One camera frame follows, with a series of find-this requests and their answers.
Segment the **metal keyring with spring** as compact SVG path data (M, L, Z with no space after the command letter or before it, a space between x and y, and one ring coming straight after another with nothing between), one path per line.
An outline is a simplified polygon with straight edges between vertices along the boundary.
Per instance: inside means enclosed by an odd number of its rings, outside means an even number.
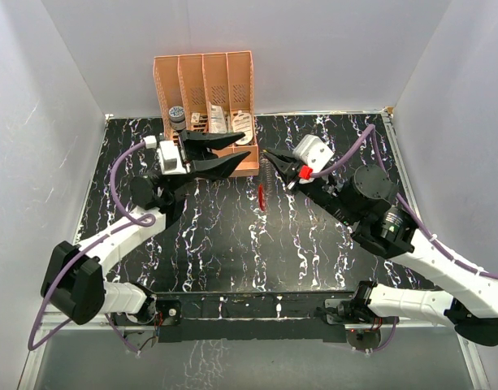
M274 188L274 169L272 164L264 158L262 161L265 190L267 193L271 194Z

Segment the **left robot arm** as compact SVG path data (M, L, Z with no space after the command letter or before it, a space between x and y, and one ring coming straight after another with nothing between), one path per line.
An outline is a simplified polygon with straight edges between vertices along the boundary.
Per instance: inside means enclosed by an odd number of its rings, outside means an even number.
M130 282L111 283L106 277L135 248L180 219L190 184L198 179L225 180L237 169L249 152L219 157L216 151L244 136L183 130L174 141L147 136L123 152L110 172L110 195L121 219L77 244L63 241L54 247L41 286L44 302L78 325L98 314L126 314L139 324L152 322L157 306L149 289ZM158 169L132 178L133 208L126 210L117 192L117 170L142 149L156 153Z

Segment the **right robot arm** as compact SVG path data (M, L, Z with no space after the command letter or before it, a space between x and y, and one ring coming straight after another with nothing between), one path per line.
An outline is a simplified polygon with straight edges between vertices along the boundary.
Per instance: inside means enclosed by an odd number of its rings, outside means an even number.
M346 226L365 251L419 273L433 290L389 288L362 281L348 301L320 308L330 323L374 323L406 317L452 327L465 339L498 345L498 280L457 253L429 240L406 209L394 206L397 186L377 165L359 167L349 180L313 178L310 168L291 152L263 151L292 192L311 201Z

